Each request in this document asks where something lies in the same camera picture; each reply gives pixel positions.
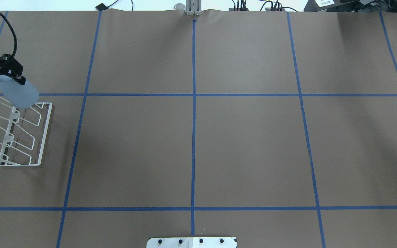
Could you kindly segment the small black puck device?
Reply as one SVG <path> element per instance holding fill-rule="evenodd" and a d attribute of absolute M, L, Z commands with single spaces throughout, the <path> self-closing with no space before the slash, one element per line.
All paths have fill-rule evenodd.
<path fill-rule="evenodd" d="M 103 11 L 103 10 L 107 10 L 109 7 L 107 7 L 104 3 L 100 3 L 99 5 L 97 5 L 95 7 L 96 10 L 98 11 Z"/>

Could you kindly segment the aluminium frame post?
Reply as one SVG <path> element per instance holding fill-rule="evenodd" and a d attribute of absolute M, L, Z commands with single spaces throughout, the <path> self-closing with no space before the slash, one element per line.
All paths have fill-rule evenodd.
<path fill-rule="evenodd" d="M 187 16 L 200 16 L 203 14 L 201 0 L 186 0 L 185 14 Z"/>

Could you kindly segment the light blue plastic cup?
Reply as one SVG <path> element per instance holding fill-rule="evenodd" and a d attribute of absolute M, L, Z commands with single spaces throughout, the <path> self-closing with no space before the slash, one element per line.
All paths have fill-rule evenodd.
<path fill-rule="evenodd" d="M 29 108 L 39 99 L 39 91 L 29 80 L 21 85 L 11 77 L 0 75 L 0 90 L 9 102 L 19 109 Z"/>

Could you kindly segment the black monitor stand base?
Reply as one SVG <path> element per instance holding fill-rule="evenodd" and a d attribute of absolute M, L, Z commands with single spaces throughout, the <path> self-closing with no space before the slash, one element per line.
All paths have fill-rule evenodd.
<path fill-rule="evenodd" d="M 397 0 L 308 0 L 303 11 L 397 13 Z"/>

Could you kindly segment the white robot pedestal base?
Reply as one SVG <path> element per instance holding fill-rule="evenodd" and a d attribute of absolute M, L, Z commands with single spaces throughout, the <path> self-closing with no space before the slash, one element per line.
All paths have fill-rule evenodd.
<path fill-rule="evenodd" d="M 236 248 L 234 237 L 158 237 L 150 238 L 147 248 Z"/>

